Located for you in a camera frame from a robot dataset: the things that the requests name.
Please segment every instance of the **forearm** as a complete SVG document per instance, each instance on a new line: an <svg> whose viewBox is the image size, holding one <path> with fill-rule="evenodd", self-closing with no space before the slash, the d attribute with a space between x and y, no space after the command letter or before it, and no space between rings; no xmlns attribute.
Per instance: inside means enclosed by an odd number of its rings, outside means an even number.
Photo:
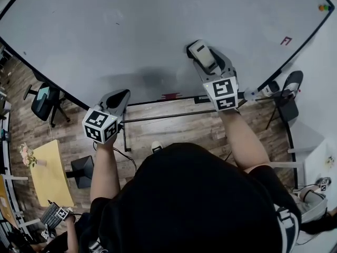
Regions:
<svg viewBox="0 0 337 253"><path fill-rule="evenodd" d="M74 221L67 221L68 253L78 253L78 241Z"/></svg>
<svg viewBox="0 0 337 253"><path fill-rule="evenodd" d="M91 182L91 202L99 197L112 199L120 191L117 164L112 145L97 145L96 162Z"/></svg>
<svg viewBox="0 0 337 253"><path fill-rule="evenodd" d="M269 157L260 140L236 111L219 112L235 162L241 169L268 164Z"/></svg>

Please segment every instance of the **whiteboard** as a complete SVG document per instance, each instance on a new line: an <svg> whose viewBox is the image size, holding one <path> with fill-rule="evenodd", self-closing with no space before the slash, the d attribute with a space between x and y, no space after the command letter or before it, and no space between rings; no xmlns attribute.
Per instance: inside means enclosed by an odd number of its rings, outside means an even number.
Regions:
<svg viewBox="0 0 337 253"><path fill-rule="evenodd" d="M205 94L185 53L198 39L231 60L241 92L261 88L323 23L329 11L319 5L329 3L15 0L0 20L0 37L88 106L117 89L130 89L135 104Z"/></svg>

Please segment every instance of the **red marking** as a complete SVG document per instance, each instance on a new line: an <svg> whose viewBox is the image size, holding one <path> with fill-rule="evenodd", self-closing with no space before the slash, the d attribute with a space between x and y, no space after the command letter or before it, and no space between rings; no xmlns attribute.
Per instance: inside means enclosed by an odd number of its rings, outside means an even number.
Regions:
<svg viewBox="0 0 337 253"><path fill-rule="evenodd" d="M162 99L176 99L179 96L183 96L183 95L179 95L180 93L172 93L172 94L164 94L162 95Z"/></svg>
<svg viewBox="0 0 337 253"><path fill-rule="evenodd" d="M291 37L286 36L280 45L283 45L283 43L286 42L285 46L287 46L292 40L293 39Z"/></svg>

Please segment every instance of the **vase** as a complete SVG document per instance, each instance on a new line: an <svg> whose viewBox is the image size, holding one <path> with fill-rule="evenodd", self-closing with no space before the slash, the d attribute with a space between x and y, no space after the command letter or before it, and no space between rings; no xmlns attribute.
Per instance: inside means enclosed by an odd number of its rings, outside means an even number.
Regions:
<svg viewBox="0 0 337 253"><path fill-rule="evenodd" d="M39 166L46 166L46 165L47 165L47 161L42 160L42 159L38 159L38 160L36 161L36 165L39 165Z"/></svg>

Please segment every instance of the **black hair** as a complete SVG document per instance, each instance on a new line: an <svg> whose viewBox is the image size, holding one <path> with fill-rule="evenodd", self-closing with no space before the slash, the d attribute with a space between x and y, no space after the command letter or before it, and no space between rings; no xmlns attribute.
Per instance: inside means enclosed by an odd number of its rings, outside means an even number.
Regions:
<svg viewBox="0 0 337 253"><path fill-rule="evenodd" d="M325 215L319 220L311 221L301 225L301 230L312 235L336 228L337 214L332 217L329 213L325 213Z"/></svg>

